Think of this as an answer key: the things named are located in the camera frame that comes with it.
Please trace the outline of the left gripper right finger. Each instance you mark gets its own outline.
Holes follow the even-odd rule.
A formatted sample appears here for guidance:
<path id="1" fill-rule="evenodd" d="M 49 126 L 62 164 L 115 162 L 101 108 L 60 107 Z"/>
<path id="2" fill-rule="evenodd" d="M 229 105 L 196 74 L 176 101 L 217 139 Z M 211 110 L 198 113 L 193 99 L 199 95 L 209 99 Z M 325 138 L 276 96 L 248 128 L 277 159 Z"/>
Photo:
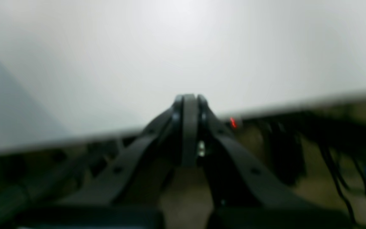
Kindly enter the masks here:
<path id="1" fill-rule="evenodd" d="M 350 229 L 348 217 L 306 201 L 235 139 L 202 95 L 189 96 L 189 130 L 204 143 L 214 209 L 208 229 Z"/>

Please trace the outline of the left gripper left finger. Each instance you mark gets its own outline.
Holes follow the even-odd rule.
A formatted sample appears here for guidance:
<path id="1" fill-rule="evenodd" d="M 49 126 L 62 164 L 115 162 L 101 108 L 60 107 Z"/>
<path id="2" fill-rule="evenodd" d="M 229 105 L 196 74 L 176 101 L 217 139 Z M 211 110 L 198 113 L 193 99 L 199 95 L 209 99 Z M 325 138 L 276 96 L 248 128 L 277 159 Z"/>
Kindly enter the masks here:
<path id="1" fill-rule="evenodd" d="M 191 166 L 191 95 L 173 105 L 87 187 L 55 204 L 33 208 L 18 218 L 21 229 L 162 229 L 163 214 L 148 204 L 126 204 L 144 197 L 142 185 L 154 186 L 150 168 L 168 174 L 174 166 Z"/>

